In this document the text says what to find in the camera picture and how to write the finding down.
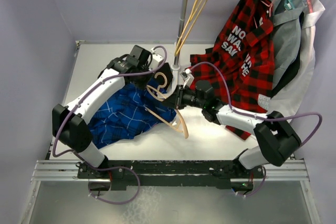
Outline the beige plastic hanger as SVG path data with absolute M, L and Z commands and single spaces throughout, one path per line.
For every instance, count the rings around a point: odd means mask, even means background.
M 159 84 L 157 86 L 157 88 L 154 88 L 151 85 L 147 84 L 146 85 L 146 90 L 154 99 L 162 102 L 164 105 L 166 105 L 170 108 L 173 108 L 174 111 L 176 112 L 176 115 L 178 116 L 178 121 L 177 121 L 176 124 L 168 122 L 167 120 L 163 119 L 161 116 L 159 116 L 158 114 L 156 114 L 155 112 L 153 112 L 149 108 L 146 108 L 146 110 L 148 112 L 150 112 L 153 116 L 155 116 L 157 119 L 159 119 L 162 123 L 166 124 L 171 129 L 173 129 L 174 131 L 179 132 L 179 133 L 183 133 L 184 138 L 187 139 L 189 137 L 189 133 L 188 133 L 188 128 L 187 128 L 187 125 L 185 123 L 185 120 L 184 120 L 183 116 L 181 115 L 181 113 L 179 112 L 179 110 L 177 109 L 177 107 L 175 105 L 170 104 L 170 101 L 168 100 L 168 98 L 170 98 L 171 96 L 167 96 L 167 94 L 163 94 L 162 92 L 160 92 L 160 89 L 164 88 L 168 84 L 167 77 L 164 73 L 157 72 L 154 75 L 154 78 L 157 78 L 159 76 L 161 76 L 163 78 L 163 84 Z

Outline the blue plaid shirt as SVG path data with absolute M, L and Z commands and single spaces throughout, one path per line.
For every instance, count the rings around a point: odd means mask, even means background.
M 169 123 L 176 117 L 173 109 L 163 106 L 148 91 L 125 85 L 98 109 L 88 124 L 94 145 L 101 149 L 119 140 L 132 140 L 160 124 L 162 121 L 147 109 Z

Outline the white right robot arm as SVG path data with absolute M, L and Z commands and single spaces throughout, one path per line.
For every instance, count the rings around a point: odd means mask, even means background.
M 199 108 L 209 122 L 231 126 L 255 136 L 258 146 L 243 151 L 235 158 L 233 170 L 238 177 L 246 177 L 257 166 L 281 166 L 301 145 L 300 137 L 281 113 L 243 115 L 243 110 L 235 111 L 216 98 L 213 87 L 205 80 L 198 81 L 194 91 L 177 85 L 162 103 L 178 110 L 186 106 Z

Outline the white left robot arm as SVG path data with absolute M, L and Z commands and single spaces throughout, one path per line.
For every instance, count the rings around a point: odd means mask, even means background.
M 69 147 L 90 165 L 96 178 L 108 172 L 107 157 L 94 145 L 88 124 L 99 108 L 126 84 L 145 88 L 166 62 L 167 53 L 159 55 L 157 47 L 146 50 L 133 46 L 129 54 L 112 59 L 99 78 L 79 97 L 66 105 L 57 104 L 52 110 L 52 135 L 55 142 Z

